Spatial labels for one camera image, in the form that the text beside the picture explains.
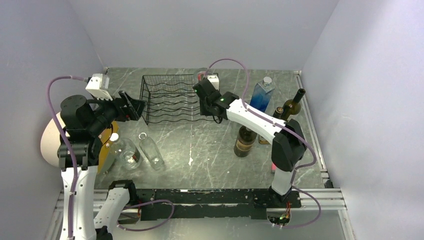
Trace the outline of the clear round labelled bottle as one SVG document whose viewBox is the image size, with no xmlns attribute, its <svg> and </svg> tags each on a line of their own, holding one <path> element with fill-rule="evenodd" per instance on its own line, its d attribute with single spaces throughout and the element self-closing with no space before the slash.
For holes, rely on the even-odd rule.
<svg viewBox="0 0 424 240">
<path fill-rule="evenodd" d="M 207 70 L 208 70 L 207 67 L 201 67 L 196 69 L 192 75 L 193 82 L 196 84 L 202 81 L 203 79 L 207 79 L 208 78 Z"/>
</svg>

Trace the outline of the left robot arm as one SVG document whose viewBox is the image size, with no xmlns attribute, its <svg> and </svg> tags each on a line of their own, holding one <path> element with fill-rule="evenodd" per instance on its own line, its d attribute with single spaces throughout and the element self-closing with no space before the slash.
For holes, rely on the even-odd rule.
<svg viewBox="0 0 424 240">
<path fill-rule="evenodd" d="M 60 104 L 61 144 L 57 150 L 64 187 L 62 240 L 111 240 L 124 207 L 139 200 L 132 180 L 115 180 L 94 215 L 94 188 L 103 143 L 99 135 L 113 122 L 138 121 L 147 103 L 125 91 L 110 100 L 72 95 Z"/>
</svg>

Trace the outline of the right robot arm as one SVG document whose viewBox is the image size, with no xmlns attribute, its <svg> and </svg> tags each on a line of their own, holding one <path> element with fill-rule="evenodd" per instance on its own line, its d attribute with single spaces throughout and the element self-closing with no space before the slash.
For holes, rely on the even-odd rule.
<svg viewBox="0 0 424 240">
<path fill-rule="evenodd" d="M 271 160 L 276 167 L 271 183 L 270 202 L 282 207 L 289 200 L 295 178 L 295 167 L 310 147 L 302 128 L 294 121 L 271 117 L 246 104 L 232 92 L 221 94 L 206 78 L 193 86 L 199 98 L 202 115 L 212 115 L 239 123 L 271 144 Z"/>
</svg>

